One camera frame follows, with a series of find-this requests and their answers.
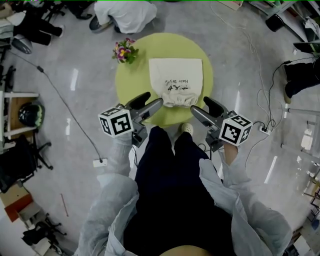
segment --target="person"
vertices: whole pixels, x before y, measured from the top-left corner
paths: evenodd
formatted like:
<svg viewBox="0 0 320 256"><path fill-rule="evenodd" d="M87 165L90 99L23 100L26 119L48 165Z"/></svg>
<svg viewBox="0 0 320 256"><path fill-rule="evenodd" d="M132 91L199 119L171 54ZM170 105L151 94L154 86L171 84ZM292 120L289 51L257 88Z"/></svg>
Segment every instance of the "person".
<svg viewBox="0 0 320 256"><path fill-rule="evenodd" d="M157 15L157 7L148 1L97 1L95 15L102 27L114 23L117 33L141 32Z"/></svg>
<svg viewBox="0 0 320 256"><path fill-rule="evenodd" d="M64 26L53 26L49 22L22 11L23 3L5 2L0 6L0 38L18 34L34 43L48 46L52 36L61 38Z"/></svg>
<svg viewBox="0 0 320 256"><path fill-rule="evenodd" d="M319 59L311 63L285 65L284 70L288 81L284 88L284 101L287 104L291 103L293 95L320 84Z"/></svg>
<svg viewBox="0 0 320 256"><path fill-rule="evenodd" d="M113 139L101 193L79 238L78 256L282 256L292 231L250 190L238 148L224 144L223 182L184 123L174 152L153 127L136 171L131 134Z"/></svg>
<svg viewBox="0 0 320 256"><path fill-rule="evenodd" d="M92 17L92 14L83 13L91 1L63 1L63 3L78 20L88 20Z"/></svg>

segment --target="skin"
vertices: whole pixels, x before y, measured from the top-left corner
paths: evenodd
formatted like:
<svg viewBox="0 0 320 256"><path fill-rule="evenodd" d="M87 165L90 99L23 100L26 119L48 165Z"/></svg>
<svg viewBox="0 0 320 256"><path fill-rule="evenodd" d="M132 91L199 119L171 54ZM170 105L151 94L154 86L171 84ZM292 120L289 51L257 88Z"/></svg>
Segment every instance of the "skin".
<svg viewBox="0 0 320 256"><path fill-rule="evenodd" d="M229 166L238 155L238 148L229 143L224 144L225 162ZM182 245L165 251L160 256L213 256L207 250L192 245Z"/></svg>

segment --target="power strip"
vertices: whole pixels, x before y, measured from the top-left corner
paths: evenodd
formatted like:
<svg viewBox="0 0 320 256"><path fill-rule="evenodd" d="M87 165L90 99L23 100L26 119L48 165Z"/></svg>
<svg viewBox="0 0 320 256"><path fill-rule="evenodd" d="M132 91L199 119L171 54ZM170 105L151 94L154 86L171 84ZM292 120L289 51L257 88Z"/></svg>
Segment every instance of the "power strip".
<svg viewBox="0 0 320 256"><path fill-rule="evenodd" d="M264 126L263 125L260 125L259 131L264 133L264 134L266 134L266 135L270 135L271 134L271 130L264 131Z"/></svg>

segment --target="flower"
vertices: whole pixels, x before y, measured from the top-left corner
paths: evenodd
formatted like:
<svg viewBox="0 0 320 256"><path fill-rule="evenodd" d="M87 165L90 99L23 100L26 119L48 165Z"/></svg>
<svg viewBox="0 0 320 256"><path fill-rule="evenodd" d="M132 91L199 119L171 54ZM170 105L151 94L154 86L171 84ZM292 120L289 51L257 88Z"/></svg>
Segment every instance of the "flower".
<svg viewBox="0 0 320 256"><path fill-rule="evenodd" d="M127 42L129 42L129 44L133 44L133 43L136 41L136 40L131 40L131 39L128 38L128 37L127 37L125 40L126 40Z"/></svg>

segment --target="power cable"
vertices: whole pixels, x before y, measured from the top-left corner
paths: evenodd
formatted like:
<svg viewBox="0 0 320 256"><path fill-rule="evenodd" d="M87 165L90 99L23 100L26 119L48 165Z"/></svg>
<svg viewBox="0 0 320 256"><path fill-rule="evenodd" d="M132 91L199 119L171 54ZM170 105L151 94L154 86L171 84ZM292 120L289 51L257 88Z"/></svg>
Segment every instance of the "power cable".
<svg viewBox="0 0 320 256"><path fill-rule="evenodd" d="M44 69L41 66L37 66L35 64L33 64L32 62L26 60L25 58L21 57L18 54L13 53L12 51L8 50L9 53L19 57L20 59L24 60L25 62L29 63L30 65L34 66L39 72L43 73L46 78L48 79L49 83L51 84L51 86L54 88L54 90L56 91L56 93L58 94L58 96L60 97L61 101L63 102L63 104L66 106L66 108L68 109L69 113L71 114L72 118L74 119L74 121L76 122L76 124L79 126L79 128L81 129L81 131L83 132L83 134L87 137L87 139L90 141L90 143L92 144L92 146L94 147L94 150L96 151L98 157L99 157L99 161L100 163L102 163L102 158L100 156L100 153L96 147L96 145L94 144L94 142L91 140L91 138L87 135L87 133L85 132L85 130L81 127L80 123L78 122L78 120L76 119L76 117L74 116L74 114L72 113L70 107L68 106L68 104L66 103L66 101L63 99L63 97L61 96L61 94L59 93L58 89L55 87L55 85L52 83L51 79L49 78L49 76L47 75L47 73L44 71Z"/></svg>

